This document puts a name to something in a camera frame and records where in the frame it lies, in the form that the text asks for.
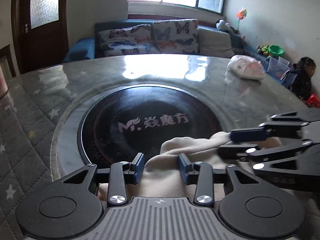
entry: round table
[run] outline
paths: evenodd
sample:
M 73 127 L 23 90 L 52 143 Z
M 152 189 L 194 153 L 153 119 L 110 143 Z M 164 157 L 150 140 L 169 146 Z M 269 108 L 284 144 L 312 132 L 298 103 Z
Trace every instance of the round table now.
M 0 99 L 0 224 L 12 220 L 12 230 L 21 236 L 14 210 L 23 196 L 52 181 L 50 148 L 61 116 L 102 91 L 139 84 L 175 87 L 212 109 L 224 131 L 255 127 L 273 114 L 305 108 L 267 74 L 261 82 L 243 80 L 227 72 L 228 62 L 196 55 L 117 56 L 57 65 L 8 81 L 9 91 Z

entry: black cooktop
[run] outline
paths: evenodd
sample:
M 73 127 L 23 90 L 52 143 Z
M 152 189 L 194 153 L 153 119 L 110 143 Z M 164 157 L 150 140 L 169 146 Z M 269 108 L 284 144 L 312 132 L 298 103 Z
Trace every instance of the black cooktop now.
M 139 86 L 100 100 L 78 130 L 78 147 L 86 163 L 99 168 L 145 160 L 160 153 L 162 143 L 175 137 L 210 138 L 221 131 L 214 113 L 195 97 L 162 86 Z

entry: green bowl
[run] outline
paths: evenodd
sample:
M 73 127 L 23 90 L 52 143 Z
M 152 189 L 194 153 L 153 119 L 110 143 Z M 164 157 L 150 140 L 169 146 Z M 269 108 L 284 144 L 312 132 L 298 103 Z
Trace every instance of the green bowl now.
M 272 56 L 279 57 L 284 54 L 284 50 L 277 45 L 271 45 L 269 47 L 269 52 Z

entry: silver rivet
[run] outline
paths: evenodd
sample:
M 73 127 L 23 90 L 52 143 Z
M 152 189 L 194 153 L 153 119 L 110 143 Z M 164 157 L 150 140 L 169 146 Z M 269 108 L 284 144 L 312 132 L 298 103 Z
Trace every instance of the silver rivet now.
M 202 195 L 196 198 L 199 203 L 209 203 L 212 201 L 212 197 L 207 195 Z
M 255 164 L 255 165 L 253 165 L 253 169 L 255 169 L 255 170 L 260 170 L 260 169 L 262 169 L 264 167 L 264 164 L 263 163 L 257 163 L 257 164 Z
M 312 143 L 312 141 L 305 141 L 305 142 L 302 143 L 302 145 L 309 145 L 311 143 Z
M 124 201 L 125 201 L 124 196 L 115 195 L 110 198 L 110 202 L 115 203 L 115 204 L 120 204 Z
M 253 153 L 255 152 L 257 149 L 256 148 L 250 148 L 250 149 L 247 149 L 245 152 L 246 153 Z

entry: white bag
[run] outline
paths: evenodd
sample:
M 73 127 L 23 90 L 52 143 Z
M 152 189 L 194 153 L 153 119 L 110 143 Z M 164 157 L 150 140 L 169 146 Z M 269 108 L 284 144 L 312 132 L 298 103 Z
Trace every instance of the white bag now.
M 231 70 L 240 78 L 262 80 L 264 77 L 261 62 L 245 55 L 233 56 L 228 63 L 228 70 Z

